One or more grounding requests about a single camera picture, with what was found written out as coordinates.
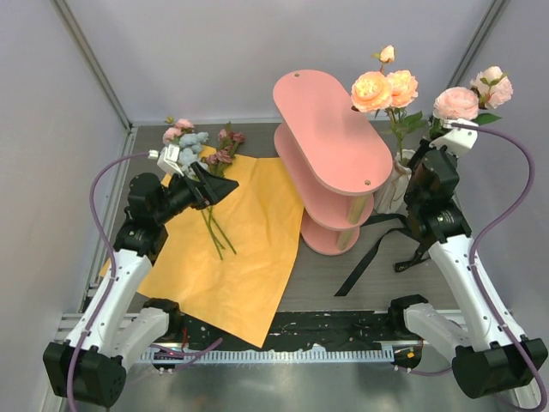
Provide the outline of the pink rose stem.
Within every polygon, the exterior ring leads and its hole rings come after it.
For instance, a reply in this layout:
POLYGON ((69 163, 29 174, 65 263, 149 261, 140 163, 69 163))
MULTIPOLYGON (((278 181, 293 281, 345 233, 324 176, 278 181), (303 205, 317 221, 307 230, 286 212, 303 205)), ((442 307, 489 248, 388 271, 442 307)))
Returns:
POLYGON ((463 119, 478 125, 492 124, 500 117, 495 110, 511 100, 512 83, 499 66, 479 72, 469 86, 444 90, 436 99, 430 118, 428 138, 443 136, 448 128, 443 122, 463 119))

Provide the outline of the orange rose stem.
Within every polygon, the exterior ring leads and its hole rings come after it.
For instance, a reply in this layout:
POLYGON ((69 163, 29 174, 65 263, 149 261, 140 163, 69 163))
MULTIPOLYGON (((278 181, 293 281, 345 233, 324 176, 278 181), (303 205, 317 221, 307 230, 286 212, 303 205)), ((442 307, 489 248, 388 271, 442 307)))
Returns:
POLYGON ((409 70, 387 72, 387 66, 395 61, 395 48, 386 45, 371 55, 380 63, 377 71, 366 71, 351 86, 351 109, 355 112, 384 112, 389 118, 389 130, 397 140, 401 164, 404 159, 404 138, 423 128, 427 121, 422 111, 409 113, 408 107, 419 96, 419 82, 409 70))

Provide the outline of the orange flower bouquet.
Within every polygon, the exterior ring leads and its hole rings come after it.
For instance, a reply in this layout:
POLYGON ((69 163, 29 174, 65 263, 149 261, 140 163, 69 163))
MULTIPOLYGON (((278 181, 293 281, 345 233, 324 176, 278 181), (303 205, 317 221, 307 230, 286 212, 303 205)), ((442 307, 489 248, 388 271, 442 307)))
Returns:
POLYGON ((303 204, 280 158, 239 155, 226 170, 238 188, 214 206, 211 228, 187 209, 137 292, 177 301, 183 313, 256 347, 264 344, 297 257, 303 204))

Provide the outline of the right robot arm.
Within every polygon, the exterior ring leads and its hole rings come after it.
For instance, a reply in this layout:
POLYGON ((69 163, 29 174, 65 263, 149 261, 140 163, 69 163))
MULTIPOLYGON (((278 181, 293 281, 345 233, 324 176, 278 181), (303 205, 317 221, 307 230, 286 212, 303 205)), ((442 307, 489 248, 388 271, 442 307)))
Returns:
POLYGON ((479 398, 530 384, 548 351, 504 307, 453 200, 457 159, 465 153, 446 138, 430 143, 414 166, 405 203, 412 234, 441 270, 466 326, 451 322, 419 294, 392 300, 387 326, 396 338, 414 334, 430 343, 450 363, 462 392, 479 398))

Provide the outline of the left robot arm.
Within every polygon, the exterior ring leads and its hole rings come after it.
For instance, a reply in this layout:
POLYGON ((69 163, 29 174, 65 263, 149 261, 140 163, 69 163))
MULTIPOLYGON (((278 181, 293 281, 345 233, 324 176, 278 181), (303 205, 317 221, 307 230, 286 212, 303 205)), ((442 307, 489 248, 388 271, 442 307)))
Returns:
POLYGON ((152 300, 127 326, 130 302, 154 267, 168 238, 166 224, 187 208, 206 209, 238 188, 198 163, 196 176, 174 173, 163 185, 153 173, 130 181, 126 219, 109 244, 110 263, 78 324, 64 342, 51 342, 43 362, 54 393, 74 409, 78 402, 110 408, 120 397, 128 371, 157 339, 174 342, 183 330, 178 303, 152 300))

